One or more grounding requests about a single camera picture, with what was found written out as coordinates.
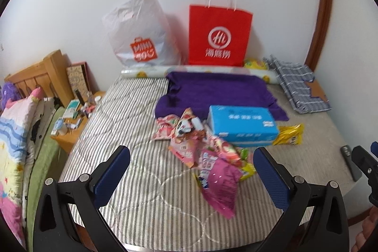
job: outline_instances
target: purple towel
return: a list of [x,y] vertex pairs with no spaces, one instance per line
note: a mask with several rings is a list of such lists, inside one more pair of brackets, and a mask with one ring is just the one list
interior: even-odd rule
[[169,114],[181,117],[190,107],[197,117],[205,120],[210,105],[225,105],[265,107],[275,120],[289,120],[265,82],[257,76],[171,72],[167,79],[168,91],[156,105],[156,118]]

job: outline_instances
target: green mattress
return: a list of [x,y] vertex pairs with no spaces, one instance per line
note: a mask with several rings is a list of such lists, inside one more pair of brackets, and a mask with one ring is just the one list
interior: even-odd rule
[[58,117],[61,117],[65,109],[63,107],[59,108],[52,121],[50,122],[49,128],[47,129],[46,135],[42,141],[41,150],[38,154],[38,158],[35,161],[33,170],[31,172],[30,184],[29,184],[29,194],[28,194],[28,205],[26,211],[26,247],[28,251],[33,251],[33,230],[34,230],[34,220],[35,213],[37,211],[39,197],[42,192],[43,185],[46,178],[54,178],[59,180],[60,174],[62,173],[63,167],[67,161],[67,153],[60,148],[55,140],[50,138],[50,133],[54,127],[55,121]]

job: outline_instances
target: silver screw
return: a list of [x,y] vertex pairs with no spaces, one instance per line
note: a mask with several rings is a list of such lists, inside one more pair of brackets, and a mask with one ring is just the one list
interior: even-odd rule
[[81,182],[86,182],[87,180],[89,179],[89,175],[88,174],[81,174],[80,177],[79,177],[79,180]]
[[52,178],[48,178],[47,180],[45,180],[45,184],[49,186],[52,184],[53,181],[54,180]]
[[339,184],[336,183],[334,180],[330,181],[330,185],[331,185],[332,188],[337,188],[337,187],[339,187]]
[[303,183],[305,182],[305,179],[304,179],[303,177],[301,177],[301,176],[298,176],[298,175],[294,178],[294,180],[295,180],[298,184],[303,184]]

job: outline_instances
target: human hand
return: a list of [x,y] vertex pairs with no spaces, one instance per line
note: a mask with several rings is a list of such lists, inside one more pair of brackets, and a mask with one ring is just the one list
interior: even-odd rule
[[378,223],[378,208],[373,206],[369,216],[362,222],[362,232],[356,236],[356,244],[352,247],[351,252],[357,252],[364,245],[365,241],[372,234]]

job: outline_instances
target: brown star shape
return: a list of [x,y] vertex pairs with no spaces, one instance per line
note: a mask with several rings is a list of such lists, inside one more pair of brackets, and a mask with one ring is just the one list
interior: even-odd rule
[[319,85],[318,81],[314,78],[313,81],[305,81],[306,86],[309,87],[311,98],[319,97],[325,103],[328,102],[326,94],[324,93],[322,87]]

